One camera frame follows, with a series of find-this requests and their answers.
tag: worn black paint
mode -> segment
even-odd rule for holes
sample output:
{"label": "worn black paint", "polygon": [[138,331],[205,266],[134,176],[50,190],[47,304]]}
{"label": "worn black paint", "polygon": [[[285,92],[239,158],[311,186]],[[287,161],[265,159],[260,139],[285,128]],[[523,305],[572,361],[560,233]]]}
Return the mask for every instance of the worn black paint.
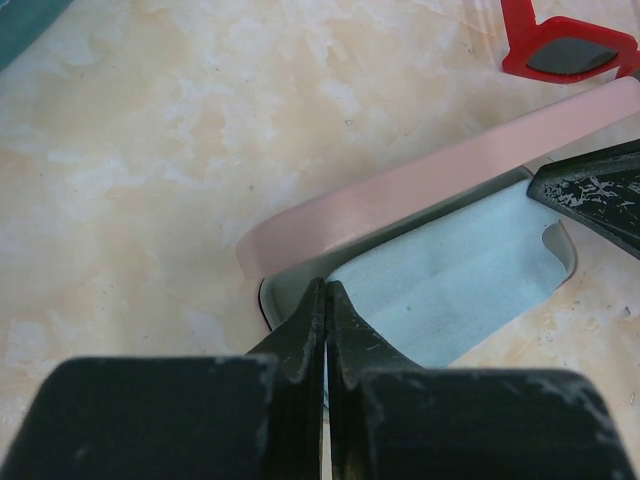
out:
{"label": "worn black paint", "polygon": [[640,259],[640,140],[545,165],[527,194]]}

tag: red sunglasses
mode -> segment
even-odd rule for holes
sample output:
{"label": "red sunglasses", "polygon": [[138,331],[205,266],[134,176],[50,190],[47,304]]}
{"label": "red sunglasses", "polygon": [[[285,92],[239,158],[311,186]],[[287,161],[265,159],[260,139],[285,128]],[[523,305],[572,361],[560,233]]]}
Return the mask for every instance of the red sunglasses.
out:
{"label": "red sunglasses", "polygon": [[567,17],[540,25],[532,0],[501,0],[509,40],[506,73],[550,83],[575,83],[613,68],[616,78],[640,70],[633,36]]}

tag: red sunglasses frame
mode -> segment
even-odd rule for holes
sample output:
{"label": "red sunglasses frame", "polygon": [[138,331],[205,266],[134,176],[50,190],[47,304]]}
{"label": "red sunglasses frame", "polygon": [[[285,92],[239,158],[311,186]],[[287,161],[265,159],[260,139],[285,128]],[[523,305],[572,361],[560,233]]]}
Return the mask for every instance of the red sunglasses frame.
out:
{"label": "red sunglasses frame", "polygon": [[[510,47],[502,61],[506,73],[549,83],[575,83],[616,67],[619,67],[616,78],[632,75],[640,69],[638,42],[628,33],[562,16],[549,18],[538,25],[532,0],[501,0],[501,3]],[[538,50],[564,37],[597,43],[618,53],[604,65],[573,75],[545,73],[527,65]]]}

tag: teal object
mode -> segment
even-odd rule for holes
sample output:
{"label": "teal object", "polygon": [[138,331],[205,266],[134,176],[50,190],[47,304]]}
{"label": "teal object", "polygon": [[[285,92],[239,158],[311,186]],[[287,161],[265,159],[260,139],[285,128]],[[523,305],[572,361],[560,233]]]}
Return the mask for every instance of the teal object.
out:
{"label": "teal object", "polygon": [[0,0],[0,70],[31,45],[71,0]]}

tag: beige marble countertop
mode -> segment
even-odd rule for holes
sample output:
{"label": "beige marble countertop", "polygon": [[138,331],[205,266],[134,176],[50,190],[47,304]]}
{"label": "beige marble countertop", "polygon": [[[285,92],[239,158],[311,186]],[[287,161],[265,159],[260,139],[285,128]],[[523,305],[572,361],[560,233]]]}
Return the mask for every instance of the beige marble countertop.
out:
{"label": "beige marble countertop", "polygon": [[[535,5],[640,33],[637,0]],[[66,358],[260,340],[234,255],[258,221],[613,78],[511,77],[506,51],[499,0],[74,0],[0,73],[0,452]],[[456,365],[583,372],[640,465],[640,262],[567,228],[575,275]]]}

